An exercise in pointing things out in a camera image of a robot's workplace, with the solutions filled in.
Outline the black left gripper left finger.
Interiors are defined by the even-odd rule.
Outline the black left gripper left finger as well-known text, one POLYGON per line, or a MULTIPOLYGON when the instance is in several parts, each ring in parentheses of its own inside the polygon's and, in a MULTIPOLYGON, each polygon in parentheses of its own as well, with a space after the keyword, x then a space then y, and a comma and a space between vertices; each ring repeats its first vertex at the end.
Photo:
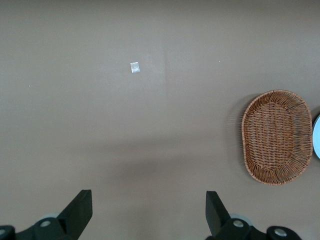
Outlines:
POLYGON ((0 227, 2 240, 77 240, 93 216, 92 191, 81 190, 56 217, 46 217, 16 232, 12 225, 0 227))

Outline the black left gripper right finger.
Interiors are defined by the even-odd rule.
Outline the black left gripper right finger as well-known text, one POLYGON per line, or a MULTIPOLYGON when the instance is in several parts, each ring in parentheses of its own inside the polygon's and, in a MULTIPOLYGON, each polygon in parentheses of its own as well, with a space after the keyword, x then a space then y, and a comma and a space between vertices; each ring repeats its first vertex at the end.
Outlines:
POLYGON ((215 191, 206 192, 205 217, 211 232, 208 240, 299 240, 301 237, 284 226, 270 226, 261 232, 246 220, 231 217, 215 191))

